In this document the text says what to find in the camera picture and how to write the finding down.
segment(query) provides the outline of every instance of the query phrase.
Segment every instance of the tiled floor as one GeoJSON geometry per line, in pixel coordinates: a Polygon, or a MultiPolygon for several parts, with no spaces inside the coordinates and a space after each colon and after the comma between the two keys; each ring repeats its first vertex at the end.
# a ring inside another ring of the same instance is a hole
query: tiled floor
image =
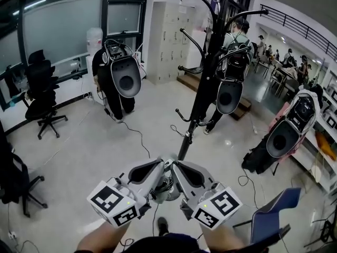
{"type": "MultiPolygon", "coordinates": [[[[259,82],[255,79],[258,77],[259,74],[254,78],[249,76],[248,80],[259,82]]],[[[257,89],[256,92],[255,95],[261,97],[262,92],[258,92],[257,89]]],[[[247,93],[248,85],[245,86],[245,94],[247,93]]],[[[194,97],[195,92],[178,82],[153,85],[144,81],[142,90],[136,97],[135,111],[125,117],[125,122],[130,128],[143,133],[143,142],[151,157],[178,153],[182,137],[172,131],[170,125],[176,125],[181,132],[184,132],[188,125],[174,110],[179,108],[188,116],[194,97]]],[[[207,113],[208,117],[214,109],[215,106],[212,105],[207,113]]],[[[38,125],[35,122],[25,125],[9,136],[16,153],[30,168],[32,177],[44,175],[45,181],[33,192],[49,205],[48,209],[40,209],[30,203],[32,217],[28,219],[23,216],[21,205],[11,203],[11,229],[18,234],[20,244],[29,239],[37,245],[40,252],[46,253],[74,251],[80,239],[102,222],[87,203],[88,194],[101,180],[107,180],[125,165],[147,158],[147,152],[141,146],[140,135],[129,131],[125,124],[115,123],[105,114],[101,105],[81,100],[60,109],[58,113],[66,114],[69,118],[69,121],[60,121],[55,125],[61,135],[59,139],[48,130],[44,133],[42,141],[39,141],[36,136],[38,125]]],[[[208,136],[202,133],[202,129],[196,130],[194,142],[185,159],[207,167],[216,180],[231,186],[245,204],[227,221],[228,226],[251,219],[255,210],[252,184],[241,187],[237,179],[244,174],[241,169],[244,155],[249,148],[259,143],[272,116],[263,104],[253,101],[251,114],[247,114],[240,121],[224,116],[208,136]],[[258,128],[258,134],[254,134],[252,124],[258,128]]],[[[260,176],[249,173],[255,183],[257,205],[264,205],[283,189],[291,187],[291,178],[302,172],[288,159],[279,166],[275,177],[270,170],[260,176]]],[[[293,179],[293,184],[301,186],[296,178],[293,179]]],[[[282,211],[280,214],[280,225],[290,223],[292,228],[284,238],[289,252],[305,252],[303,245],[318,235],[316,231],[312,237],[314,226],[310,223],[314,210],[314,218],[321,218],[326,197],[321,189],[308,179],[307,188],[311,186],[307,194],[302,190],[298,207],[282,211]]],[[[157,216],[168,218],[172,232],[199,236],[201,231],[197,223],[186,221],[179,210],[179,204],[180,200],[166,202],[159,207],[157,216]]],[[[141,220],[132,223],[123,240],[152,235],[154,208],[155,206],[141,220]]],[[[236,232],[246,243],[249,242],[249,226],[239,227],[236,232]]],[[[1,203],[0,236],[8,241],[6,234],[7,205],[1,203]]],[[[203,239],[201,247],[205,248],[203,239]]],[[[27,244],[23,253],[25,252],[34,252],[34,248],[27,244]]],[[[284,244],[279,242],[274,245],[271,252],[286,252],[284,244]]]]}

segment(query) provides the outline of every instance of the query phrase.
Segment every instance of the black pants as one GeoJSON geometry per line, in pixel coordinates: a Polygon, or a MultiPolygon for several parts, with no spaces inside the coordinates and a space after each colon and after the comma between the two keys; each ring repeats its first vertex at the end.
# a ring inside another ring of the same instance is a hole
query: black pants
{"type": "MultiPolygon", "coordinates": [[[[208,110],[209,106],[216,100],[217,98],[217,91],[219,89],[219,85],[220,85],[220,81],[217,78],[213,78],[211,80],[211,89],[208,93],[208,95],[206,95],[205,101],[204,101],[204,108],[202,109],[201,115],[200,115],[200,119],[203,120],[206,117],[206,111],[208,110]]],[[[218,123],[218,121],[220,120],[220,118],[222,117],[222,113],[219,112],[217,109],[215,110],[211,120],[214,120],[214,123],[211,125],[208,125],[206,128],[211,131],[216,123],[218,123]]]]}
{"type": "Polygon", "coordinates": [[[118,120],[123,118],[121,103],[126,113],[132,112],[135,107],[135,99],[125,98],[118,93],[112,80],[110,70],[98,70],[97,76],[98,83],[107,98],[109,107],[115,118],[118,120]]]}

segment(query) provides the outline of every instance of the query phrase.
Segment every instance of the blue chair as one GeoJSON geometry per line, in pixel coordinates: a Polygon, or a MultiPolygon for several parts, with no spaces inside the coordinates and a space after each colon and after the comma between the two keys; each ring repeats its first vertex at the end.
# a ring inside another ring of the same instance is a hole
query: blue chair
{"type": "Polygon", "coordinates": [[[295,208],[299,203],[301,188],[287,188],[271,202],[257,210],[251,220],[234,225],[233,228],[252,224],[251,244],[258,243],[280,232],[279,212],[283,209],[295,208]]]}

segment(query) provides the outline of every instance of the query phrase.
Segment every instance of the office chair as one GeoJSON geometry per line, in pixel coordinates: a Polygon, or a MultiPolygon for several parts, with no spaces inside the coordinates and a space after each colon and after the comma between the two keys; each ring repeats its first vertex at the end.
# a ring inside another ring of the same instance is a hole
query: office chair
{"type": "MultiPolygon", "coordinates": [[[[283,209],[295,208],[299,203],[300,193],[301,188],[283,190],[271,202],[257,210],[251,220],[236,224],[233,228],[251,223],[251,244],[258,243],[275,233],[279,233],[282,230],[282,228],[280,229],[279,212],[283,209]]],[[[285,228],[287,232],[290,230],[290,226],[285,228]]]]}
{"type": "Polygon", "coordinates": [[[32,53],[29,56],[28,63],[29,66],[25,72],[29,83],[29,91],[27,93],[35,100],[28,105],[23,99],[28,107],[25,117],[30,121],[42,119],[37,122],[39,126],[42,126],[37,135],[39,140],[42,138],[41,134],[47,125],[52,128],[56,137],[59,138],[60,135],[55,130],[52,122],[63,118],[68,121],[68,118],[65,115],[53,117],[57,114],[54,89],[59,87],[54,84],[55,78],[52,77],[55,67],[51,67],[51,62],[45,59],[43,50],[32,53]]]}
{"type": "Polygon", "coordinates": [[[0,147],[1,147],[1,164],[0,164],[0,199],[4,204],[9,202],[19,202],[22,197],[23,214],[27,217],[31,215],[27,211],[27,201],[31,199],[48,208],[46,203],[38,201],[30,191],[39,182],[44,181],[43,176],[37,176],[32,181],[29,180],[28,168],[20,157],[12,153],[11,146],[7,142],[6,135],[2,124],[0,123],[0,147]],[[15,165],[14,160],[20,164],[21,170],[15,165]]]}

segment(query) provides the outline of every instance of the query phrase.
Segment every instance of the white locker cabinet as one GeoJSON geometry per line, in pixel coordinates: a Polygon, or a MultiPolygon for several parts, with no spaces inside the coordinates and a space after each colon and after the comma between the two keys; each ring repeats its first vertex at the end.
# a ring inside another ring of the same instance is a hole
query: white locker cabinet
{"type": "Polygon", "coordinates": [[[147,78],[165,83],[176,80],[184,72],[178,66],[186,66],[190,45],[180,28],[191,34],[195,8],[167,2],[154,2],[150,27],[147,58],[147,78]]]}

